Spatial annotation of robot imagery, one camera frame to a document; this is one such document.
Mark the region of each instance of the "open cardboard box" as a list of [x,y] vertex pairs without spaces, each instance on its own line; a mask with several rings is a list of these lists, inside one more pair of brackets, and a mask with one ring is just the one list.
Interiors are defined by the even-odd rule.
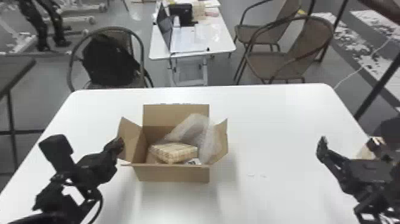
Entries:
[[146,163],[150,145],[170,133],[179,123],[193,113],[208,117],[205,104],[156,104],[143,106],[143,126],[121,119],[118,136],[125,143],[119,158],[130,162],[140,181],[205,182],[210,181],[210,167],[228,153],[227,120],[217,124],[221,150],[202,165]]

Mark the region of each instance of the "plastic wrap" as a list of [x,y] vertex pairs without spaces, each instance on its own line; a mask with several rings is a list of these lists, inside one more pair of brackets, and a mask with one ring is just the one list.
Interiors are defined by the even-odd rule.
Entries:
[[213,155],[221,150],[217,141],[218,133],[209,118],[201,114],[191,114],[177,125],[161,142],[181,142],[198,147],[199,159],[207,164]]

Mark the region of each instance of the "laptop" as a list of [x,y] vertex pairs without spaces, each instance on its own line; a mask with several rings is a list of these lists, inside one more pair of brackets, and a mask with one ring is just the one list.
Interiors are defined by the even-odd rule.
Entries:
[[204,41],[196,37],[196,26],[174,27],[163,4],[158,10],[156,23],[171,54],[207,50]]

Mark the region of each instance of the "black backpack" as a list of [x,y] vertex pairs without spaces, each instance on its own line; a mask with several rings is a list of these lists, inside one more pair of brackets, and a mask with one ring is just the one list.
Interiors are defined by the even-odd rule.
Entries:
[[117,39],[99,34],[83,49],[83,67],[91,82],[102,86],[125,86],[139,79],[140,64]]

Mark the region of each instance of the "white desk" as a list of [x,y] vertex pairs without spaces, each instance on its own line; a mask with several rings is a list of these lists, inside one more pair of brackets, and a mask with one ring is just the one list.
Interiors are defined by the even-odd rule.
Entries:
[[[150,51],[149,58],[151,60],[170,60],[172,67],[177,67],[177,59],[183,57],[202,57],[202,70],[203,70],[203,80],[201,83],[207,85],[208,78],[208,66],[207,66],[207,56],[229,53],[236,50],[236,45],[233,43],[232,37],[229,33],[228,28],[220,14],[218,17],[210,17],[207,16],[205,20],[200,21],[199,23],[204,25],[204,41],[207,43],[207,47],[209,47],[209,51],[202,52],[189,52],[189,53],[180,53],[170,55],[170,52],[167,48],[167,45],[164,42],[164,39],[161,35],[159,28],[156,25],[153,25],[153,31],[151,35],[151,43],[150,43]],[[171,84],[174,85],[175,81],[173,79],[176,75],[173,72],[171,67],[168,68]],[[198,84],[198,82],[186,82],[178,85],[191,85]]]
[[[77,161],[115,137],[121,116],[141,124],[143,104],[184,102],[210,104],[216,122],[228,118],[229,153],[211,169],[211,182],[138,182],[131,167],[118,166],[100,187],[105,201],[95,223],[358,223],[357,202],[315,150],[326,135],[331,149],[354,157],[367,136],[324,84],[77,91],[39,141],[65,134]],[[53,174],[36,144],[0,195],[0,223],[32,214]]]

